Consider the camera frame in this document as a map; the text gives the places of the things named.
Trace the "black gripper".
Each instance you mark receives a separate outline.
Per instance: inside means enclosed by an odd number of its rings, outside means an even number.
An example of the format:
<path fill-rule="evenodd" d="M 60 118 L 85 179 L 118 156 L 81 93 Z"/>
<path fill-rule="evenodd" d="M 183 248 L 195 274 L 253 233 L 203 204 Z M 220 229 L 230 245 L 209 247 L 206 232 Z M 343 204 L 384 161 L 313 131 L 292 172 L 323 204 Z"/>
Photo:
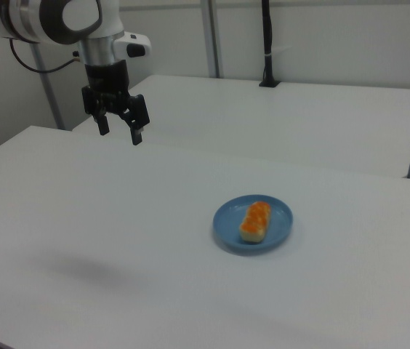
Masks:
<path fill-rule="evenodd" d="M 150 123 L 150 117 L 144 96 L 129 93 L 126 61 L 85 68 L 89 84 L 82 88 L 84 109 L 94 118 L 100 135 L 110 132 L 106 113 L 113 113 L 129 125 L 132 144 L 139 145 L 143 126 Z"/>

